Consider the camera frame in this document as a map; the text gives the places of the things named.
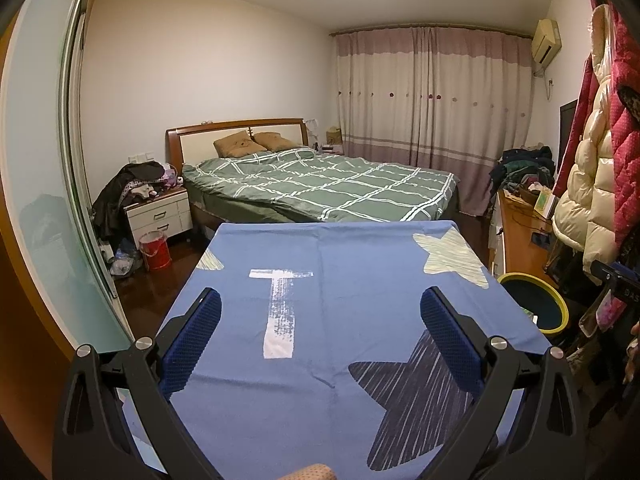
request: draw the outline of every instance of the desk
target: desk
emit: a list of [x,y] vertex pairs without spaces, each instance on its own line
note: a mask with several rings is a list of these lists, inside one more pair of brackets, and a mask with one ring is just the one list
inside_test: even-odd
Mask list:
[[533,211],[533,206],[515,202],[498,192],[504,240],[505,272],[525,272],[547,282],[553,288],[557,285],[545,274],[547,252],[531,241],[535,231],[550,233],[551,221]]

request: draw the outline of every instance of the curtain rod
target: curtain rod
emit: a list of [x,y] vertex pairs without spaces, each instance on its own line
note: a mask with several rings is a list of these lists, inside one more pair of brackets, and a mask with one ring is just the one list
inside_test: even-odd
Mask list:
[[521,32],[513,32],[512,30],[500,30],[499,28],[479,27],[477,25],[455,25],[453,23],[406,23],[404,25],[379,25],[377,27],[352,28],[350,30],[339,30],[332,32],[329,36],[339,36],[340,34],[353,34],[354,32],[369,32],[370,30],[384,30],[386,28],[412,28],[412,27],[446,27],[446,28],[468,28],[469,30],[484,30],[485,32],[501,32],[510,36],[517,36],[532,40],[533,36],[523,34]]

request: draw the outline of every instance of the white wall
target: white wall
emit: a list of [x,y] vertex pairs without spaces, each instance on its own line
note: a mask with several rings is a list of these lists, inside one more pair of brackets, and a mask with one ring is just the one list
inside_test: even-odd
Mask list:
[[546,99],[545,80],[535,80],[527,145],[537,142],[548,144],[557,162],[560,107],[578,98],[584,62],[590,54],[590,0],[551,0],[546,18],[558,22],[562,49],[546,69],[546,81],[552,79],[554,82],[549,101]]
[[328,31],[239,0],[95,0],[82,147],[94,200],[128,157],[166,160],[164,133],[203,121],[331,125]]

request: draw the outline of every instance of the green plaid duvet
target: green plaid duvet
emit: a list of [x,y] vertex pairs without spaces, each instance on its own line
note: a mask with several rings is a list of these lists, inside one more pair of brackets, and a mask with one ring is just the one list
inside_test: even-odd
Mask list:
[[203,192],[320,222],[435,220],[458,182],[452,173],[316,155],[309,148],[212,158],[185,164],[182,174]]

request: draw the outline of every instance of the curtain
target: curtain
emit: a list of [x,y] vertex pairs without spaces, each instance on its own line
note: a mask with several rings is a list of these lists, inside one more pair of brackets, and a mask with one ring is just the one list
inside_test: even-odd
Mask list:
[[530,40],[452,27],[339,34],[345,153],[449,171],[460,209],[484,214],[489,172],[520,147],[532,107]]

